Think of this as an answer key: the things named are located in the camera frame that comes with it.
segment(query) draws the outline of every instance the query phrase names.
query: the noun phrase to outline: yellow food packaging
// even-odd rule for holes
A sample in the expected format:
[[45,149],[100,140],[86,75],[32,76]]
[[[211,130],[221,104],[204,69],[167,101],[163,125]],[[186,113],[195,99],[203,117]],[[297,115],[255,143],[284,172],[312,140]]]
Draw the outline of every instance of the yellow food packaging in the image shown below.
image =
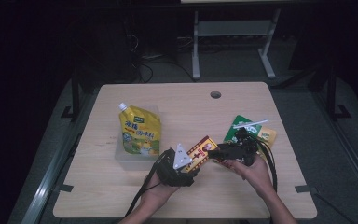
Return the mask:
[[140,107],[120,104],[119,114],[124,150],[144,156],[159,155],[161,122],[159,115]]

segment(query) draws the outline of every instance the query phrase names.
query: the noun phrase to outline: table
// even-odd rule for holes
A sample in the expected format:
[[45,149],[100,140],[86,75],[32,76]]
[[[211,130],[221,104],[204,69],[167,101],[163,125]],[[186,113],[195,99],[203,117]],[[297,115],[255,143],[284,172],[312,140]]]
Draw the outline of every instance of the table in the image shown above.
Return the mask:
[[[219,91],[221,97],[211,97]],[[306,182],[283,127],[269,88],[262,82],[121,84],[101,88],[76,154],[54,206],[56,217],[123,217],[147,171],[126,171],[115,160],[120,135],[118,105],[156,105],[161,115],[160,147],[181,143],[190,149],[209,135],[223,141],[237,115],[267,119],[277,131],[272,148],[278,194],[295,218],[314,218],[309,192],[297,193]],[[156,212],[158,218],[267,218],[269,210],[255,190],[238,175],[212,161],[201,166],[191,187],[180,188]]]

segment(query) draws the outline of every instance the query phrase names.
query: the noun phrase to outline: white desk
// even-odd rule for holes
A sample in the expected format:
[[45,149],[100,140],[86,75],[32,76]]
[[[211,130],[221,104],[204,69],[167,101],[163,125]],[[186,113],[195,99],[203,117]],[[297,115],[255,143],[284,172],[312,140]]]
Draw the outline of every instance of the white desk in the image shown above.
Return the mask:
[[[220,99],[210,96],[220,91]],[[147,171],[125,171],[115,160],[120,135],[118,105],[157,105],[161,113],[163,149],[182,143],[190,149],[209,135],[223,141],[237,115],[267,119],[277,131],[272,148],[278,193],[295,218],[314,218],[317,211],[290,145],[280,115],[265,83],[187,83],[106,85],[101,88],[54,207],[56,217],[123,217]],[[267,218],[269,210],[238,175],[206,162],[191,187],[180,188],[156,212],[161,218]]]

